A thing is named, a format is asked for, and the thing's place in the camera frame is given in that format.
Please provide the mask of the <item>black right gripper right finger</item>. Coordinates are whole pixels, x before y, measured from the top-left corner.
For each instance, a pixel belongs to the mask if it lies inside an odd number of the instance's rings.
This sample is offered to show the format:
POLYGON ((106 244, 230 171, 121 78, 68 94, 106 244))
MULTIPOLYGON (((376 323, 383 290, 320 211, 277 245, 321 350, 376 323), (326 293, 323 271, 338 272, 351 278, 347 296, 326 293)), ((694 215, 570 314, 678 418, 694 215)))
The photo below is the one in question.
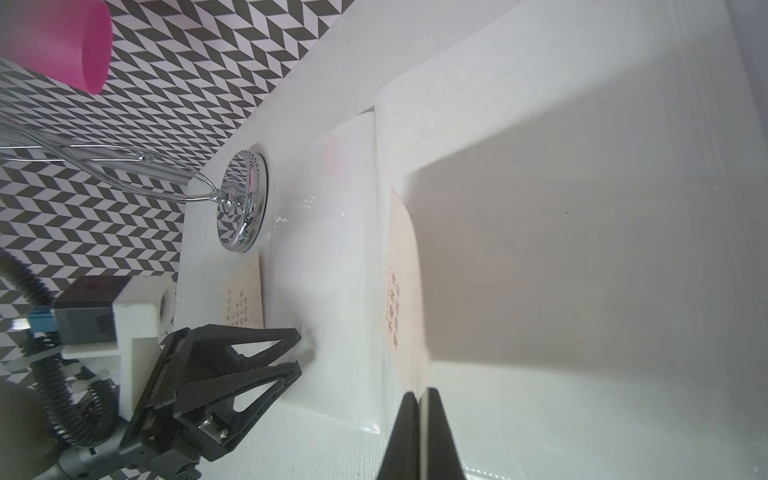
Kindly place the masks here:
POLYGON ((421 397, 421 478, 466 479, 440 393, 433 387, 421 397))

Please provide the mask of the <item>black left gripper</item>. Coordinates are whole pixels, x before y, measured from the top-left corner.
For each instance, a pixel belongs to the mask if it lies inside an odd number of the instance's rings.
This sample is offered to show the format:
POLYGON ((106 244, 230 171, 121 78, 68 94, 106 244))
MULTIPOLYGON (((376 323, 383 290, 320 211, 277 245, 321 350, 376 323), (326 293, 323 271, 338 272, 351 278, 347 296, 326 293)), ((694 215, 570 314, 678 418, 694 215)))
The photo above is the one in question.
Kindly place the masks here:
POLYGON ((301 376, 297 362, 277 362, 300 339, 294 328, 209 324, 173 332, 162 342, 121 456, 154 474, 197 474, 201 457, 233 452, 301 376))

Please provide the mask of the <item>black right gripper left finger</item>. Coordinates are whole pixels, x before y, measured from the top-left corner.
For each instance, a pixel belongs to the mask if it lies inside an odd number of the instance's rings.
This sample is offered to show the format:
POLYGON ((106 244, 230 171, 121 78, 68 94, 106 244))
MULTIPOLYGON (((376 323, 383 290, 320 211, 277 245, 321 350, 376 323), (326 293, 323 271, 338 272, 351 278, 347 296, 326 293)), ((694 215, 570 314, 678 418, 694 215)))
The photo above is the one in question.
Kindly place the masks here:
POLYGON ((403 395, 377 480, 420 478, 419 404, 413 392, 403 395))

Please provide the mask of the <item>pale pink card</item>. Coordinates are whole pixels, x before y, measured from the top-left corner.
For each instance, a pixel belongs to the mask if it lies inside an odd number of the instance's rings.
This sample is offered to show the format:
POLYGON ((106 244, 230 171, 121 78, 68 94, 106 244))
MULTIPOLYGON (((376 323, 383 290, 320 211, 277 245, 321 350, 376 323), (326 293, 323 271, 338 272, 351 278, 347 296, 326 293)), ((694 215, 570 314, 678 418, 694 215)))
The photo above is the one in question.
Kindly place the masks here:
POLYGON ((430 363, 422 275, 414 225, 395 192, 390 193, 385 274, 386 342, 400 385, 421 396, 427 388, 430 363))

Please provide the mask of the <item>white photo album bicycle cover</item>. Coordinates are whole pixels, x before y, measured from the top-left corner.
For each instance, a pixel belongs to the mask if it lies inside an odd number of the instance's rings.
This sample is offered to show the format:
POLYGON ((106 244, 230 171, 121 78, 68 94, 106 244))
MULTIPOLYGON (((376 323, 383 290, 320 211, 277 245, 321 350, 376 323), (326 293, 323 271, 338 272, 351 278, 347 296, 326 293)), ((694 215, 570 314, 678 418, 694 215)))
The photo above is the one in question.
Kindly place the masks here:
POLYGON ((525 1, 389 85, 278 188, 286 397, 387 433, 390 193, 465 470, 767 475, 767 141, 723 1, 525 1))

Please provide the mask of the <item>beige calendar card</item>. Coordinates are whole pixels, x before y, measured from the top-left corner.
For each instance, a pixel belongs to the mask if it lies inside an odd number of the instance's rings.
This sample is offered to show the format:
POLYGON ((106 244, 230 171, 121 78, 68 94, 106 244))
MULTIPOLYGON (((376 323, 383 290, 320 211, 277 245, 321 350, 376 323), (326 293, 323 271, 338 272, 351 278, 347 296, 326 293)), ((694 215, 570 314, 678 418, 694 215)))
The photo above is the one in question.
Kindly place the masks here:
POLYGON ((247 257, 234 267, 225 287, 224 324, 263 329, 261 269, 257 255, 247 257))

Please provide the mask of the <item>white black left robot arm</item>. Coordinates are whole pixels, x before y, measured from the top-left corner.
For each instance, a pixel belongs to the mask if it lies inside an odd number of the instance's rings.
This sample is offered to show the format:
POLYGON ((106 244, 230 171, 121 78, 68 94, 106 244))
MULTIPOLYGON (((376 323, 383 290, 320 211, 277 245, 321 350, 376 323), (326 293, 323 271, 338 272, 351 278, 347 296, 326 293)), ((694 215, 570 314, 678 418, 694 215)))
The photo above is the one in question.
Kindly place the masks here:
POLYGON ((100 479, 143 468, 196 479, 231 453, 300 377, 283 356, 293 328, 170 330, 175 284, 163 276, 83 276, 53 294, 20 260, 1 275, 29 302, 20 365, 62 445, 46 479, 100 479))

